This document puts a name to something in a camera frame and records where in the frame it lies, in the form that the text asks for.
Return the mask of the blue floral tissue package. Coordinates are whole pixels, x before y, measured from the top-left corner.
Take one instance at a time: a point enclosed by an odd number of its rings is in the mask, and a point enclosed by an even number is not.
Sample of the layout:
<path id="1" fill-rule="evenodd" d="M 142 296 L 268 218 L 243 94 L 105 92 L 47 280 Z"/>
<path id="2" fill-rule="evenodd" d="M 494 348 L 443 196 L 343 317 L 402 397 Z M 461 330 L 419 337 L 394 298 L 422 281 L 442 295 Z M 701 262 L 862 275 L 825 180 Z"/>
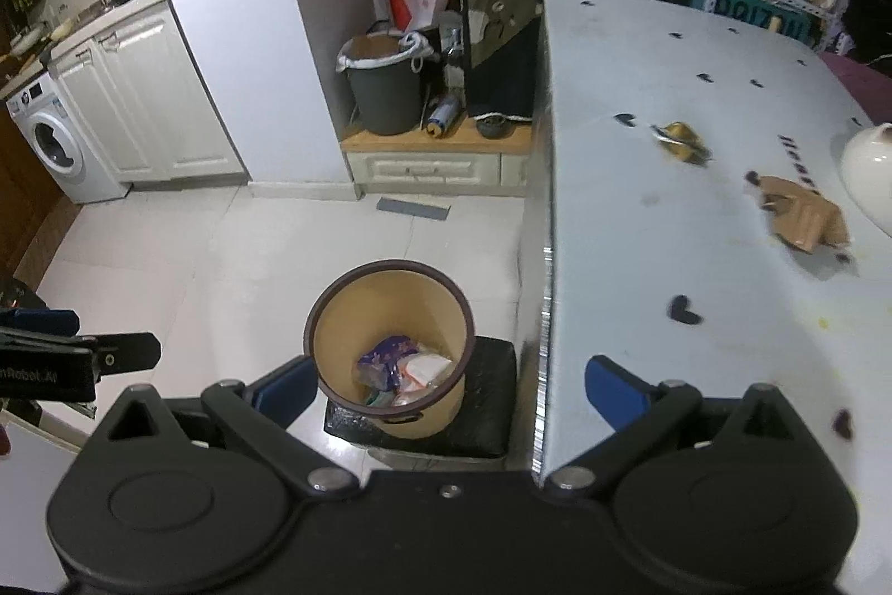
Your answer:
<path id="1" fill-rule="evenodd" d="M 399 361 L 417 352 L 419 346 L 410 337 L 391 335 L 358 358 L 354 367 L 354 380 L 372 390 L 396 390 Z"/>

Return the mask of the clear plastic bag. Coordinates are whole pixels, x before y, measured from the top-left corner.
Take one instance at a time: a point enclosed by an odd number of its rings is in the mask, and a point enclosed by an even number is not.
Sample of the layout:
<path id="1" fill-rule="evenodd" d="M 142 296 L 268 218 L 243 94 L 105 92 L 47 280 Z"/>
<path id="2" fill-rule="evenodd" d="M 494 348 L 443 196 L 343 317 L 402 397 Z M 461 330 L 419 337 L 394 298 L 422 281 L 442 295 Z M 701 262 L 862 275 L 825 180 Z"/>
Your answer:
<path id="1" fill-rule="evenodd" d="M 438 354 L 414 354 L 402 358 L 397 365 L 393 405 L 408 406 L 431 394 L 448 379 L 454 367 L 452 359 Z"/>

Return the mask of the gold foil wrapper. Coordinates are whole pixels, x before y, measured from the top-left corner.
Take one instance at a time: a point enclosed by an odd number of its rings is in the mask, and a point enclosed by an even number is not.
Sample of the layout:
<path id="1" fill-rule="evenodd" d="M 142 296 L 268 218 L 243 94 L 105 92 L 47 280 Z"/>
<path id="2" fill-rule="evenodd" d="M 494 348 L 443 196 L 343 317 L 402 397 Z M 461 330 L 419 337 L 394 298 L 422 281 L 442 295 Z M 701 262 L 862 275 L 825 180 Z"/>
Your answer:
<path id="1" fill-rule="evenodd" d="M 712 158 L 703 139 L 683 122 L 671 122 L 665 127 L 652 125 L 650 130 L 659 145 L 682 163 L 703 166 Z"/>

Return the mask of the grey lined trash can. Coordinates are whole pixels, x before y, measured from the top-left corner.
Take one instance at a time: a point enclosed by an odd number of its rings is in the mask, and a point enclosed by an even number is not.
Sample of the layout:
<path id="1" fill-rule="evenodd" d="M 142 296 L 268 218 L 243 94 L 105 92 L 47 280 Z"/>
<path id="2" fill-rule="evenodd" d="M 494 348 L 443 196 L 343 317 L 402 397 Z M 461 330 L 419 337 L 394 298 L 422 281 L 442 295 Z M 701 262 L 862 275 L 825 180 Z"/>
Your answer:
<path id="1" fill-rule="evenodd" d="M 419 32 L 375 32 L 345 43 L 337 54 L 336 71 L 348 79 L 366 132 L 397 136 L 419 124 L 420 74 L 433 56 L 433 47 Z"/>

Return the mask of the tan round waste bin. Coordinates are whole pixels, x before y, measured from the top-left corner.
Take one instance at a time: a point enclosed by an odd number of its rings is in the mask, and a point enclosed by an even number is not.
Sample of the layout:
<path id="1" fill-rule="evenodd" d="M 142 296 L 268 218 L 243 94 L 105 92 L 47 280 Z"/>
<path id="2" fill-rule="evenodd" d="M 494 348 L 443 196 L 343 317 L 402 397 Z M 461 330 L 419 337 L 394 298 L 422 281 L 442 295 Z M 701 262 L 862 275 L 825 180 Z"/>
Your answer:
<path id="1" fill-rule="evenodd" d="M 329 401 L 401 439 L 432 437 L 455 420 L 475 343 L 459 286 L 408 260 L 349 270 L 319 296 L 304 329 Z"/>

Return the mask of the white washing machine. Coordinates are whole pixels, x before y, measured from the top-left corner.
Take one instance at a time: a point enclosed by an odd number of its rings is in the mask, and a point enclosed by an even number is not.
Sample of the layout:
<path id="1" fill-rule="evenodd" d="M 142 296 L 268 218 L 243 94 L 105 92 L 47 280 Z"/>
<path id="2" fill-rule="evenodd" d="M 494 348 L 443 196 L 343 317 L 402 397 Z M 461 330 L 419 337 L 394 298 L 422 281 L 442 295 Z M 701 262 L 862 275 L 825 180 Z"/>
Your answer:
<path id="1" fill-rule="evenodd" d="M 129 194 L 129 184 L 121 183 L 98 154 L 48 72 L 27 80 L 4 104 L 41 165 L 71 202 L 100 204 Z"/>

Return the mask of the low wooden drawer cabinet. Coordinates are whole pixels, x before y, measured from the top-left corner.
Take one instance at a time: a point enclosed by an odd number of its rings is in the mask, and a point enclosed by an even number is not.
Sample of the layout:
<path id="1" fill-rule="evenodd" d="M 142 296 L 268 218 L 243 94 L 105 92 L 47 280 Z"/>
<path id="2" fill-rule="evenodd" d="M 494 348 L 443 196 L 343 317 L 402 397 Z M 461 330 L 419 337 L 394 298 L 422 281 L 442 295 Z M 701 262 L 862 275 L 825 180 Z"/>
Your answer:
<path id="1" fill-rule="evenodd" d="M 366 194 L 522 196 L 532 148 L 531 127 L 482 136 L 463 118 L 446 136 L 423 130 L 376 136 L 361 130 L 342 142 L 352 179 Z"/>

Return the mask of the white kitchen cabinet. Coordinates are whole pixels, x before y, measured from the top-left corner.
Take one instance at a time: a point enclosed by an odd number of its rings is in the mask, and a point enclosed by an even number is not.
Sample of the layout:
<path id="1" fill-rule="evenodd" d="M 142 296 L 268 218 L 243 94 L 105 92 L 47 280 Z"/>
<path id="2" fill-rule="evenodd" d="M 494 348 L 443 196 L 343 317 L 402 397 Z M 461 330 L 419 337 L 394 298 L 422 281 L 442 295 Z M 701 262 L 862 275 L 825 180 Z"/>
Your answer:
<path id="1" fill-rule="evenodd" d="M 168 3 L 98 18 L 56 47 L 50 71 L 119 181 L 244 175 Z"/>

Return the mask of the spray can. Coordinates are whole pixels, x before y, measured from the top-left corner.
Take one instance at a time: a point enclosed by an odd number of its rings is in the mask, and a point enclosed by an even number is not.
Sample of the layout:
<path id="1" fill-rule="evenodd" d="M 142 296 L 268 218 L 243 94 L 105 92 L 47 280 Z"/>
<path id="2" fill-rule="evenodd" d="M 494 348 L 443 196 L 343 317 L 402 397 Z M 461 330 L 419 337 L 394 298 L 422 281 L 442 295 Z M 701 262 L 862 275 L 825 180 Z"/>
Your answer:
<path id="1" fill-rule="evenodd" d="M 461 115 L 461 100 L 454 92 L 444 94 L 426 118 L 423 130 L 431 139 L 441 139 L 450 132 Z"/>

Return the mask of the white cat-shaped ceramic bowl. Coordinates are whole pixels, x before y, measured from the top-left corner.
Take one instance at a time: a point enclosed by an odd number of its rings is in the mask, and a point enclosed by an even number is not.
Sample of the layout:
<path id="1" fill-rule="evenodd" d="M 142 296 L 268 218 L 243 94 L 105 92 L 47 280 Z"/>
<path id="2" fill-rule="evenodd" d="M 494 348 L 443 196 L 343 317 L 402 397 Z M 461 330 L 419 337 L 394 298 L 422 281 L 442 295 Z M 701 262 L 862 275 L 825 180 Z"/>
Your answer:
<path id="1" fill-rule="evenodd" d="M 892 124 L 883 122 L 854 134 L 842 151 L 843 187 L 860 211 L 892 235 Z"/>

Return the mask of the maroon chair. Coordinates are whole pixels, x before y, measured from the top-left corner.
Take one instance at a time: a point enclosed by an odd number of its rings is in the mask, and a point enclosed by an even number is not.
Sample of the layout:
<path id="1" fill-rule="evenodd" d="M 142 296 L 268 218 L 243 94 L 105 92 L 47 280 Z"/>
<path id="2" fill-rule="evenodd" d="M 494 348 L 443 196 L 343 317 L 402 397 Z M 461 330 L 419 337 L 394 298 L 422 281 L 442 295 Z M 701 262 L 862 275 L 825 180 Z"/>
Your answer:
<path id="1" fill-rule="evenodd" d="M 830 51 L 820 57 L 874 124 L 892 121 L 892 80 L 887 75 Z"/>

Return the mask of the teal license plate sign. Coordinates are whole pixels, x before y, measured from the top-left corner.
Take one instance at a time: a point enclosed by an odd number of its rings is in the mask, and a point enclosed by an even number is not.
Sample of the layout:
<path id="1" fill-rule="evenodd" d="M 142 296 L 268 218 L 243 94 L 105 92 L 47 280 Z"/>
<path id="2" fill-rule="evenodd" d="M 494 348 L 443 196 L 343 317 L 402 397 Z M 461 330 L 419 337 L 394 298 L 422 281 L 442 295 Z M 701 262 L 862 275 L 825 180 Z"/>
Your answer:
<path id="1" fill-rule="evenodd" d="M 774 18 L 779 18 L 780 35 L 809 47 L 820 40 L 821 21 L 815 15 L 768 0 L 715 0 L 714 13 L 760 28 L 768 28 Z"/>

